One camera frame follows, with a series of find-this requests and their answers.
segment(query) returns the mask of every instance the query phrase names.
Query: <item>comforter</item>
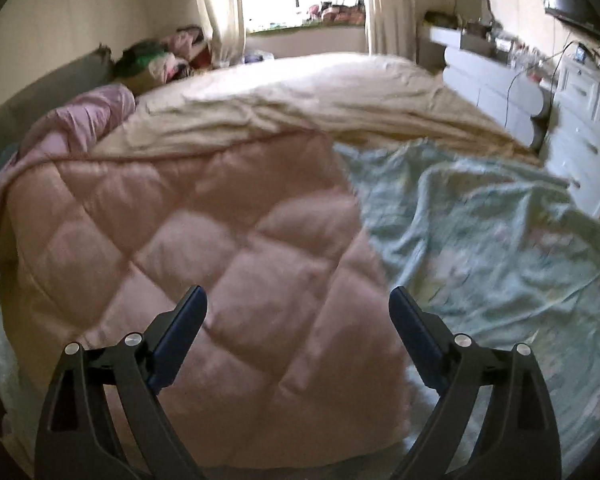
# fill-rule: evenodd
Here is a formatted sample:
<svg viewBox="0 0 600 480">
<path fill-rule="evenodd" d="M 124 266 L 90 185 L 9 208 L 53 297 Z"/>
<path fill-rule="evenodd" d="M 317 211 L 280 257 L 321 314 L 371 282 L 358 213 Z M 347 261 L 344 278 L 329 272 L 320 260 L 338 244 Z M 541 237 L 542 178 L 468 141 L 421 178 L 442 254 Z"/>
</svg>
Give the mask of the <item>comforter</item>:
<svg viewBox="0 0 600 480">
<path fill-rule="evenodd" d="M 316 466 L 400 441 L 409 361 L 331 142 L 424 137 L 538 164 L 398 58 L 281 60 L 150 92 L 88 156 L 8 183 L 0 302 L 21 371 L 43 391 L 68 342 L 144 330 L 197 283 L 208 319 L 160 401 L 198 463 Z"/>
<path fill-rule="evenodd" d="M 65 106 L 49 111 L 27 132 L 0 170 L 2 192 L 24 169 L 41 160 L 90 151 L 136 110 L 133 94 L 120 84 L 81 94 Z"/>
<path fill-rule="evenodd" d="M 30 168 L 9 190 L 0 275 L 41 390 L 68 342 L 115 344 L 203 286 L 203 331 L 160 394 L 202 466 L 321 465 L 408 432 L 384 272 L 324 134 Z"/>
</svg>

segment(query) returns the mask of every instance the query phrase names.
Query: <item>electrical cable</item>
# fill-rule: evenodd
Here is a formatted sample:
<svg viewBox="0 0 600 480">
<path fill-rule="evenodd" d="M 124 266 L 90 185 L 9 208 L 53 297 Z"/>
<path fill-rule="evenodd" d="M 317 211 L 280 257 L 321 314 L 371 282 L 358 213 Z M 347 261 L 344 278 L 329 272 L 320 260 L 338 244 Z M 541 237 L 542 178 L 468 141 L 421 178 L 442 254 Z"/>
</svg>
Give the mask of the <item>electrical cable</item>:
<svg viewBox="0 0 600 480">
<path fill-rule="evenodd" d="M 542 61 L 539 61 L 538 63 L 533 64 L 532 66 L 525 68 L 524 70 L 521 70 L 520 72 L 518 72 L 513 79 L 511 80 L 511 84 L 509 85 L 509 90 L 507 91 L 507 112 L 505 115 L 505 120 L 504 120 L 504 128 L 507 128 L 507 124 L 509 123 L 509 103 L 510 103 L 510 98 L 511 98 L 511 89 L 513 88 L 513 83 L 516 82 L 516 79 L 518 79 L 521 75 L 523 74 L 527 74 L 530 70 L 533 70 L 534 68 L 539 67 L 542 63 L 545 63 L 551 59 L 554 59 L 555 57 L 560 56 L 560 59 L 558 60 L 558 63 L 555 66 L 555 70 L 554 70 L 554 74 L 552 75 L 551 78 L 551 102 L 550 102 L 550 107 L 553 107 L 554 105 L 554 80 L 555 80 L 555 75 L 558 73 L 558 67 L 560 66 L 560 63 L 562 62 L 562 56 L 564 56 L 564 53 L 568 50 L 568 48 L 575 43 L 579 43 L 578 41 L 571 41 L 569 42 L 569 44 L 567 44 L 560 52 L 557 52 L 556 54 L 553 54 L 552 56 L 549 56 L 546 59 L 543 59 Z"/>
<path fill-rule="evenodd" d="M 551 44 L 551 52 L 555 52 L 555 22 L 557 22 L 558 20 L 556 18 L 554 18 L 554 42 Z"/>
</svg>

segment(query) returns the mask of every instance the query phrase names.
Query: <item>white curtain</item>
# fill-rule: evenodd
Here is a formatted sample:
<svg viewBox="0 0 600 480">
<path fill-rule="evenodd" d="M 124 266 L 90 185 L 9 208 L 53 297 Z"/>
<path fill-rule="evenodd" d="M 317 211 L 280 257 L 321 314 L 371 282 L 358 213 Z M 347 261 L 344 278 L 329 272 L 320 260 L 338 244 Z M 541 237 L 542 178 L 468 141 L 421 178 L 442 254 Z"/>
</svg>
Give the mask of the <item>white curtain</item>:
<svg viewBox="0 0 600 480">
<path fill-rule="evenodd" d="M 415 0 L 366 0 L 366 38 L 371 54 L 414 60 Z"/>
<path fill-rule="evenodd" d="M 212 38 L 214 65 L 227 66 L 244 55 L 242 0 L 196 0 L 200 25 Z"/>
</svg>

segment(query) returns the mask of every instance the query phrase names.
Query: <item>white dresser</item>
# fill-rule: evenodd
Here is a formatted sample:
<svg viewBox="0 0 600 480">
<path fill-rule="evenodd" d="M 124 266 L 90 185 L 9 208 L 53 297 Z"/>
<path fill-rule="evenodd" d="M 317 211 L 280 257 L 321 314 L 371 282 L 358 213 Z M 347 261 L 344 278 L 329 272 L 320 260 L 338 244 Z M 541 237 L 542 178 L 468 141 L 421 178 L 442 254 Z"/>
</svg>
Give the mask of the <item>white dresser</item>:
<svg viewBox="0 0 600 480">
<path fill-rule="evenodd" d="M 465 50 L 445 50 L 443 78 L 449 87 L 530 148 L 539 150 L 546 133 L 551 93 L 493 59 Z"/>
<path fill-rule="evenodd" d="M 560 66 L 558 91 L 540 156 L 566 179 L 579 209 L 600 219 L 600 72 L 571 58 Z"/>
</svg>

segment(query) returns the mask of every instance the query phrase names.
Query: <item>headboard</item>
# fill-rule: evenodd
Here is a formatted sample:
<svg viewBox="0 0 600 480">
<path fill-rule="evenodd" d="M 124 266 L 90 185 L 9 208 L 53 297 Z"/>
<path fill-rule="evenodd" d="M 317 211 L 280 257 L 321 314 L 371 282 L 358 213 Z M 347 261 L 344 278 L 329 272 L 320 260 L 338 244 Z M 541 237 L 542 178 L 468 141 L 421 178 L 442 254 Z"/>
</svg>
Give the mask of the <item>headboard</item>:
<svg viewBox="0 0 600 480">
<path fill-rule="evenodd" d="M 112 79 L 111 50 L 101 46 L 33 82 L 0 106 L 0 152 L 49 110 Z"/>
</svg>

